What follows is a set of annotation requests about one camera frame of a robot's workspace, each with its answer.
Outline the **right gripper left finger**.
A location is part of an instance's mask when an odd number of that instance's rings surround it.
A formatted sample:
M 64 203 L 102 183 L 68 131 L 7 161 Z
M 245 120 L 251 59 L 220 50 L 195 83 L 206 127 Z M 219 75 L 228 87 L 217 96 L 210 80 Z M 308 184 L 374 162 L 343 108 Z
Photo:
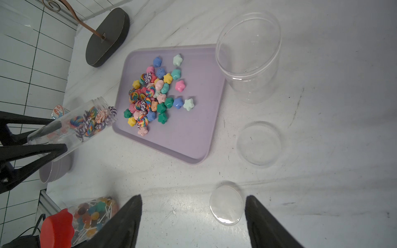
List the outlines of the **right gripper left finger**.
M 142 197 L 133 196 L 90 240 L 79 248 L 134 248 L 142 216 Z

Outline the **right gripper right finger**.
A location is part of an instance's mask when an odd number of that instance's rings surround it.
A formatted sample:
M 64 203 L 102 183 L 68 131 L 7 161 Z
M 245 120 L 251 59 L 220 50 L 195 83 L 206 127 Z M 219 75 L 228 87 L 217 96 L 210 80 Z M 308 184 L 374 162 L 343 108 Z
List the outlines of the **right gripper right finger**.
M 245 216 L 253 248 L 301 248 L 302 245 L 253 195 L 246 198 Z

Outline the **red lid candy jar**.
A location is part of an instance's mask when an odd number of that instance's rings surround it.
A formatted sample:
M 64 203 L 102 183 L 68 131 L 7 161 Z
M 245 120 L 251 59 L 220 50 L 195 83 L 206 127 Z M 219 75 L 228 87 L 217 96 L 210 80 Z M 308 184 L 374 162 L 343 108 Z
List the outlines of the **red lid candy jar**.
M 103 196 L 65 208 L 45 218 L 41 227 L 42 248 L 72 248 L 93 238 L 119 210 L 118 202 Z

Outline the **small clear jar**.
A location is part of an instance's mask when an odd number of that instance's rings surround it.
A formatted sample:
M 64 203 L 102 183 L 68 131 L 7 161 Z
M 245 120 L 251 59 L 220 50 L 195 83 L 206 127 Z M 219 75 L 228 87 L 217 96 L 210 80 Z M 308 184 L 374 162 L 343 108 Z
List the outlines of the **small clear jar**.
M 53 120 L 27 138 L 30 145 L 65 144 L 67 151 L 61 159 L 117 121 L 117 109 L 102 98 L 90 100 L 80 107 Z

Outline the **clear jar with colourful candies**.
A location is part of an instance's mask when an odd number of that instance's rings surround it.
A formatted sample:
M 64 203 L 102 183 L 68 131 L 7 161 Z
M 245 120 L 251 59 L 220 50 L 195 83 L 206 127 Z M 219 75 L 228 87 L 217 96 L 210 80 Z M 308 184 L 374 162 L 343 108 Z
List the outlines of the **clear jar with colourful candies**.
M 239 100 L 257 104 L 274 93 L 281 45 L 280 23 L 268 12 L 244 13 L 223 28 L 216 61 Z

